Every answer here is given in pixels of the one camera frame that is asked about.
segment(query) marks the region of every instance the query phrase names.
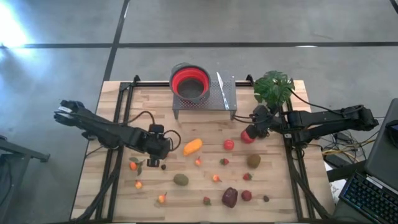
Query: wooden table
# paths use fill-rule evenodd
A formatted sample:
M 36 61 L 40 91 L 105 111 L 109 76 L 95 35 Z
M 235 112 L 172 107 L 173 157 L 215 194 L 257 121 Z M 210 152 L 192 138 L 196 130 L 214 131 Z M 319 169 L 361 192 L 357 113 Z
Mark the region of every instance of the wooden table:
M 104 82 L 99 98 L 97 114 L 112 120 L 120 82 Z M 296 93 L 308 100 L 304 82 L 295 80 Z M 247 116 L 257 105 L 252 87 L 237 87 L 238 115 Z M 310 111 L 310 107 L 292 96 L 295 110 Z M 147 159 L 147 154 L 125 148 L 120 173 L 118 196 L 116 198 L 114 222 L 275 222 L 295 221 L 294 200 L 287 167 L 282 136 L 271 133 L 268 138 L 244 144 L 240 140 L 241 131 L 247 126 L 229 120 L 227 111 L 181 111 L 178 120 L 174 119 L 172 92 L 166 87 L 135 88 L 132 97 L 130 117 L 149 110 L 155 116 L 156 123 L 165 129 L 174 129 L 182 136 L 182 145 L 171 152 L 161 164 L 166 164 L 165 171 L 160 168 L 144 167 L 142 174 L 129 168 L 129 158 L 134 156 Z M 150 124 L 148 115 L 141 116 L 132 125 L 147 129 Z M 184 145 L 195 139 L 203 140 L 202 148 L 189 156 L 182 155 Z M 233 139 L 232 151 L 223 149 L 223 141 Z M 88 152 L 96 149 L 98 142 L 91 142 Z M 260 154 L 261 163 L 257 169 L 248 169 L 246 157 Z M 197 167 L 194 160 L 200 156 L 202 166 Z M 99 150 L 85 160 L 80 184 L 72 212 L 72 218 L 78 217 L 98 193 L 103 175 L 106 150 Z M 221 158 L 227 158 L 227 166 L 219 164 Z M 331 213 L 334 203 L 326 176 L 322 155 L 318 147 L 305 149 L 305 165 L 310 188 L 320 203 Z M 244 173 L 253 175 L 252 181 L 244 181 Z M 189 177 L 185 187 L 173 183 L 175 174 L 182 173 Z M 214 183 L 211 177 L 217 174 L 223 182 Z M 140 180 L 143 187 L 137 190 L 135 180 Z M 239 191 L 238 202 L 234 208 L 221 203 L 223 192 L 233 187 Z M 240 193 L 252 192 L 252 200 L 244 202 Z M 158 195 L 167 192 L 167 202 L 159 205 Z M 267 195 L 269 202 L 262 197 Z M 211 198 L 212 206 L 202 204 L 203 197 Z M 307 209 L 303 193 L 300 194 L 304 215 Z M 108 198 L 104 208 L 108 207 Z

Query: red ball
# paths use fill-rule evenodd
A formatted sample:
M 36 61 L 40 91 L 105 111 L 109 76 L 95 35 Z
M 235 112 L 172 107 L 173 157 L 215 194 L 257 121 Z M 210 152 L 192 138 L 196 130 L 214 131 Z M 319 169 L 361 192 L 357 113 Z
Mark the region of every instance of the red ball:
M 225 150 L 232 150 L 234 148 L 234 141 L 227 139 L 224 141 L 224 149 Z

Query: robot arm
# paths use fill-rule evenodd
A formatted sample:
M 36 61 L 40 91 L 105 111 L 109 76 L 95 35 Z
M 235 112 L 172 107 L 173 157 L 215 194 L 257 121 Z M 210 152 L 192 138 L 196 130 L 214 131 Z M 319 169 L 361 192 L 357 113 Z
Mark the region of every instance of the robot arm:
M 58 123 L 85 130 L 83 137 L 90 140 L 95 136 L 104 147 L 116 149 L 126 146 L 141 153 L 147 152 L 150 155 L 147 166 L 150 167 L 158 167 L 159 159 L 165 159 L 171 150 L 162 125 L 151 124 L 146 131 L 110 122 L 86 109 L 79 101 L 62 100 L 54 118 Z
M 321 136 L 347 129 L 370 131 L 379 124 L 371 110 L 362 105 L 316 113 L 289 111 L 281 115 L 287 117 L 287 126 L 283 126 L 280 118 L 271 114 L 265 106 L 257 106 L 251 114 L 253 124 L 243 131 L 242 136 L 248 136 L 253 141 L 256 137 L 268 136 L 268 130 L 272 130 L 291 134 L 294 146 L 305 148 L 312 139 Z

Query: toy fruit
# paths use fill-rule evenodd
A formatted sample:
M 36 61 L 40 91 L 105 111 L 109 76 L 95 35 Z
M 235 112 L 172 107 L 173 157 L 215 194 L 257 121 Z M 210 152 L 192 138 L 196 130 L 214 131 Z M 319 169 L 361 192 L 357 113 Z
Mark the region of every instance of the toy fruit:
M 245 174 L 243 175 L 243 179 L 244 179 L 244 180 L 251 180 L 252 177 L 253 177 L 253 176 L 252 176 L 251 174 L 249 174 L 249 173 L 245 173 Z
M 137 170 L 137 164 L 135 162 L 130 162 L 130 169 Z
M 234 141 L 227 139 L 224 141 L 224 149 L 225 150 L 232 150 L 234 148 Z
M 250 144 L 254 142 L 254 139 L 250 138 L 249 134 L 247 133 L 246 130 L 243 130 L 241 133 L 241 139 L 244 143 Z
M 176 174 L 173 179 L 174 183 L 179 186 L 185 186 L 189 183 L 189 179 L 186 175 Z
M 259 167 L 260 162 L 261 162 L 261 157 L 258 154 L 253 154 L 253 155 L 248 157 L 246 162 L 248 163 L 248 166 L 250 168 L 254 168 L 255 169 L 255 168 Z
M 140 175 L 142 172 L 142 164 L 144 163 L 144 161 L 139 161 L 137 158 L 135 157 L 130 157 L 130 169 L 131 170 L 136 170 L 137 171 L 137 175 Z
M 157 198 L 157 201 L 158 201 L 159 203 L 164 203 L 164 202 L 166 201 L 166 195 L 167 195 L 167 192 L 166 192 L 165 194 L 163 194 L 163 195 L 160 195 L 160 196 Z
M 195 160 L 195 165 L 196 166 L 200 166 L 201 165 L 200 156 L 198 157 L 198 159 Z
M 244 191 L 242 192 L 242 199 L 243 199 L 245 202 L 250 201 L 250 200 L 251 200 L 251 192 L 248 191 L 248 190 L 244 190 Z
M 136 189 L 140 189 L 142 187 L 141 181 L 136 180 Z
M 265 202 L 269 202 L 269 197 L 266 196 L 266 195 L 264 195 L 262 199 L 263 199 Z
M 218 175 L 214 175 L 212 179 L 213 179 L 214 182 L 222 182 Z
M 199 150 L 201 146 L 203 145 L 203 142 L 201 139 L 195 139 L 193 141 L 188 142 L 187 145 L 185 145 L 184 150 L 183 150 L 183 155 L 187 156 L 189 154 L 192 154 Z
M 236 205 L 236 201 L 238 201 L 238 191 L 229 187 L 223 194 L 223 198 L 221 199 L 224 205 L 229 208 L 233 208 Z
M 229 164 L 229 160 L 227 160 L 227 159 L 220 159 L 220 164 L 225 166 L 226 164 Z
M 203 203 L 204 203 L 205 205 L 211 205 L 210 198 L 204 197 L 204 198 L 203 198 Z

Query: artificial plant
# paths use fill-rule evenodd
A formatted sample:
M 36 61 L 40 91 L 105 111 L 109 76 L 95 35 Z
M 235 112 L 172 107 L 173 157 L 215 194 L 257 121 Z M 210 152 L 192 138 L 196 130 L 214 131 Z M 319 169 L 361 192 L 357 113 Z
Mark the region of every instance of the artificial plant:
M 293 79 L 278 71 L 269 71 L 254 82 L 254 97 L 259 103 L 265 101 L 268 108 L 282 105 L 294 90 Z

